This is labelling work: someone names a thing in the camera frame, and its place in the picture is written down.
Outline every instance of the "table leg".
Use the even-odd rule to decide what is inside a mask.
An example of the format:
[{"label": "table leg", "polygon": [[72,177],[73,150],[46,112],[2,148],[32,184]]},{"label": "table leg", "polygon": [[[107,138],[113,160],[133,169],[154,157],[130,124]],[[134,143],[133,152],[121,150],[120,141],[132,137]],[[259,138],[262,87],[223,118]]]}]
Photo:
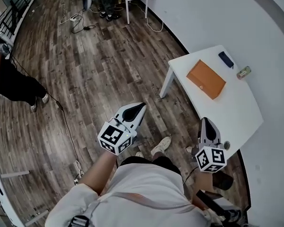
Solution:
[{"label": "table leg", "polygon": [[147,10],[148,10],[148,0],[146,0],[145,4],[145,18],[147,18]]},{"label": "table leg", "polygon": [[32,218],[30,221],[28,221],[25,226],[29,226],[31,224],[34,224],[35,222],[37,222],[39,219],[43,218],[45,215],[47,215],[49,213],[48,210],[44,211],[43,213],[37,215],[36,217]]},{"label": "table leg", "polygon": [[128,0],[125,0],[125,3],[126,3],[127,23],[129,24]]},{"label": "table leg", "polygon": [[9,178],[9,177],[14,177],[14,176],[22,176],[26,174],[30,174],[30,171],[1,174],[0,176],[1,178]]},{"label": "table leg", "polygon": [[165,97],[167,90],[169,89],[169,86],[171,85],[174,78],[175,78],[175,73],[172,70],[172,68],[169,67],[169,70],[167,72],[167,75],[165,77],[165,80],[164,80],[164,83],[163,83],[163,86],[162,86],[162,89],[161,89],[161,92],[160,92],[160,98]]}]

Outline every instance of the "railing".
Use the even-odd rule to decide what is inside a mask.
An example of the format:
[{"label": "railing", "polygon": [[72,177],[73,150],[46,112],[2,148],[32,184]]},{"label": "railing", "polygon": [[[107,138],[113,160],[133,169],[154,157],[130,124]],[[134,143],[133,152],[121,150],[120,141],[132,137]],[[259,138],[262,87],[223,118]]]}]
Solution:
[{"label": "railing", "polygon": [[0,31],[8,38],[14,35],[15,29],[25,9],[31,0],[10,1],[11,6],[8,7],[0,16]]}]

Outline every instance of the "orange box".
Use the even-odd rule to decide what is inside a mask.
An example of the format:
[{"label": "orange box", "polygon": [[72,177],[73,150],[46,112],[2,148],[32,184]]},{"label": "orange box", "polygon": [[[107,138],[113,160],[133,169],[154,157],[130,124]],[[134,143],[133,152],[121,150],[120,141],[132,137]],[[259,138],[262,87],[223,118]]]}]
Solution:
[{"label": "orange box", "polygon": [[195,83],[211,99],[215,99],[220,95],[226,84],[226,81],[201,60],[190,70],[187,78]]}]

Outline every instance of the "black shoe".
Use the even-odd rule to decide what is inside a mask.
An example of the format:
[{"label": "black shoe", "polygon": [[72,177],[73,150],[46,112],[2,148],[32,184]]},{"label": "black shoe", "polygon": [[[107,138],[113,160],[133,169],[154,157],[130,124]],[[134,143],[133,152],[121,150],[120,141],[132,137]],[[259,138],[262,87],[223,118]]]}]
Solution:
[{"label": "black shoe", "polygon": [[100,18],[105,18],[107,16],[107,13],[100,13]]},{"label": "black shoe", "polygon": [[108,15],[107,15],[106,20],[107,20],[107,21],[112,21],[113,19],[116,20],[116,19],[118,19],[118,18],[120,18],[120,17],[121,17],[120,14],[113,14],[112,16],[108,16]]}]

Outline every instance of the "white shirt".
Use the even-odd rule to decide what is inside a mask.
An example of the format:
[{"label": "white shirt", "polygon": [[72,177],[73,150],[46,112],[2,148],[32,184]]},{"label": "white shirt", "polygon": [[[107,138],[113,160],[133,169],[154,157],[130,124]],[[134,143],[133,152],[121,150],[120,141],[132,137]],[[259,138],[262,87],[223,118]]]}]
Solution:
[{"label": "white shirt", "polygon": [[54,207],[46,227],[68,226],[76,215],[95,227],[207,227],[203,212],[184,196],[179,174],[152,164],[117,169],[99,197],[84,184],[74,186]]}]

